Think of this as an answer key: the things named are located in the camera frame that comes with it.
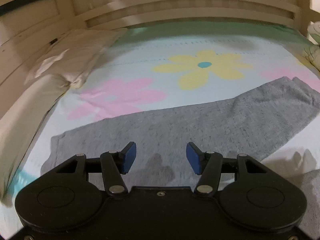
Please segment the grey speckled pants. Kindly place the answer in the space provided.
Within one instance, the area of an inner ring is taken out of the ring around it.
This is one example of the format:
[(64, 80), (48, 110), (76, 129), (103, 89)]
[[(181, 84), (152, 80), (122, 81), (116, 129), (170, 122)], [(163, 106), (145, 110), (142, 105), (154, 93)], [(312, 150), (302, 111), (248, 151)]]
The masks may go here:
[(289, 178), (299, 173), (293, 164), (298, 153), (289, 160), (275, 156), (318, 116), (319, 92), (282, 77), (232, 99), (122, 115), (67, 131), (52, 138), (41, 173), (77, 153), (96, 158), (133, 141), (137, 156), (124, 177), (127, 186), (195, 186), (185, 153), (193, 142), (227, 158), (248, 154)]

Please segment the floral pastel bed sheet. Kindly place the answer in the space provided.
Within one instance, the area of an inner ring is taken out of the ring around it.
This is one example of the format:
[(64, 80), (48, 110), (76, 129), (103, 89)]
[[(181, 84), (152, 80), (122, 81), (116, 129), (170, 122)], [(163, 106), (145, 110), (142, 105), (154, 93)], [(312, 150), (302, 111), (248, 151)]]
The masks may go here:
[(11, 202), (40, 175), (53, 136), (105, 118), (233, 98), (280, 77), (319, 90), (304, 58), (310, 41), (269, 24), (179, 22), (129, 29), (97, 61), (79, 89), (46, 116), (1, 204), (1, 236), (21, 228)]

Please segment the white pillow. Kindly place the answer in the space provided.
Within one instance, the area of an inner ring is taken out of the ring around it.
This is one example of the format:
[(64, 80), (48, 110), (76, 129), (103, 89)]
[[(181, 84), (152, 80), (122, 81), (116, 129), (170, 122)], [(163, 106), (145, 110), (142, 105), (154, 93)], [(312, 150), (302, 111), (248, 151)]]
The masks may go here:
[(25, 83), (47, 74), (57, 74), (68, 81), (72, 88), (80, 88), (104, 50), (112, 46), (126, 31), (125, 28), (71, 30), (35, 61)]

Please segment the green leaf print pillow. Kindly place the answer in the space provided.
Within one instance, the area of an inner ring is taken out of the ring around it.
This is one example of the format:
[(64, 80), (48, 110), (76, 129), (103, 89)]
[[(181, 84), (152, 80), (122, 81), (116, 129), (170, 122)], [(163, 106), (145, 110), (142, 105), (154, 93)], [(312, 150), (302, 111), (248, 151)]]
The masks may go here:
[(318, 70), (320, 68), (320, 47), (319, 47), (320, 23), (315, 22), (308, 26), (308, 35), (316, 42), (304, 49), (303, 56)]

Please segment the cream wooden headboard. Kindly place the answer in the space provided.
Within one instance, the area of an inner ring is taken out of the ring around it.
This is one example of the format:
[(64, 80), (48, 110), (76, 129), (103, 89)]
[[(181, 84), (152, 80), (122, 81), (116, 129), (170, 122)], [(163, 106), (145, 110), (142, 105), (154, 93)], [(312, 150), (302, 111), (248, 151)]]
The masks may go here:
[(1, 80), (73, 28), (118, 29), (180, 18), (239, 18), (305, 33), (310, 0), (1, 0)]

